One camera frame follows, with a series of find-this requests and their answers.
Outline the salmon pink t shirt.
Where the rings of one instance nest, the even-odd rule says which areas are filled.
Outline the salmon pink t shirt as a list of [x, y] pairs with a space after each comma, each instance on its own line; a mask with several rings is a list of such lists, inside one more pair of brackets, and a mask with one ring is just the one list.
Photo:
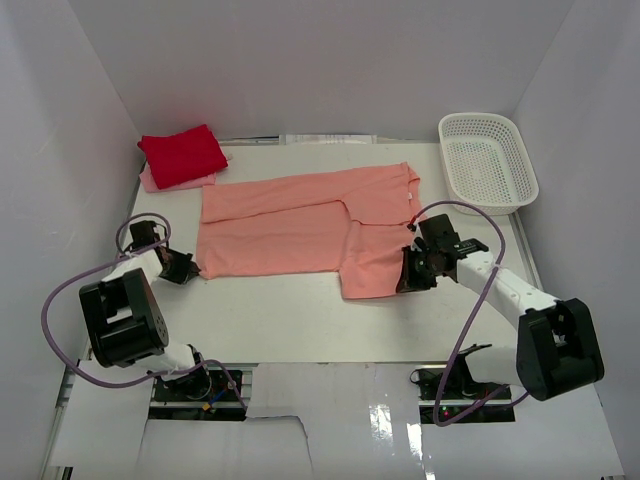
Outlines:
[[206, 186], [200, 274], [335, 272], [346, 300], [393, 296], [419, 187], [407, 163]]

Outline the white perforated plastic basket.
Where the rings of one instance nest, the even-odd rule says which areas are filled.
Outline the white perforated plastic basket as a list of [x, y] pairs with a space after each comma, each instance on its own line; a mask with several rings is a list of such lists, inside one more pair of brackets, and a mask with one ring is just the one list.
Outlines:
[[504, 216], [533, 203], [539, 185], [524, 141], [508, 118], [465, 112], [438, 124], [449, 197], [488, 215]]

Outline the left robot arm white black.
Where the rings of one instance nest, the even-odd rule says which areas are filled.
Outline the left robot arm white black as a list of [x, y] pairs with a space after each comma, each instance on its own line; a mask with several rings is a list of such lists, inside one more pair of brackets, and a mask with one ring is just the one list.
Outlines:
[[162, 279], [182, 286], [200, 269], [190, 254], [160, 244], [158, 227], [153, 220], [130, 225], [131, 243], [124, 249], [129, 258], [101, 281], [82, 287], [79, 300], [101, 366], [166, 371], [170, 388], [199, 399], [210, 390], [211, 374], [193, 346], [169, 339], [151, 285]]

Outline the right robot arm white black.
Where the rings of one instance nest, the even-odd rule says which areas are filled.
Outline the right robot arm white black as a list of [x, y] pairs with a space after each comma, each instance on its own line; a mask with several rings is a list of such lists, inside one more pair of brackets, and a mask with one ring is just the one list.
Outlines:
[[399, 293], [427, 291], [449, 278], [475, 292], [515, 329], [513, 347], [456, 345], [438, 390], [472, 399], [489, 383], [516, 385], [545, 401], [603, 379], [605, 366], [588, 306], [560, 300], [502, 267], [475, 238], [463, 240], [442, 214], [409, 225]]

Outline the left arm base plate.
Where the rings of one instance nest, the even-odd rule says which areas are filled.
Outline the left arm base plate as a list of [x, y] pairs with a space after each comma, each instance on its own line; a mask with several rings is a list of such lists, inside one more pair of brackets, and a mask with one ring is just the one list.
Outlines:
[[229, 380], [220, 369], [207, 374], [195, 372], [192, 377], [154, 383], [148, 411], [149, 420], [242, 422], [245, 408], [236, 393], [242, 393], [245, 375], [230, 370]]

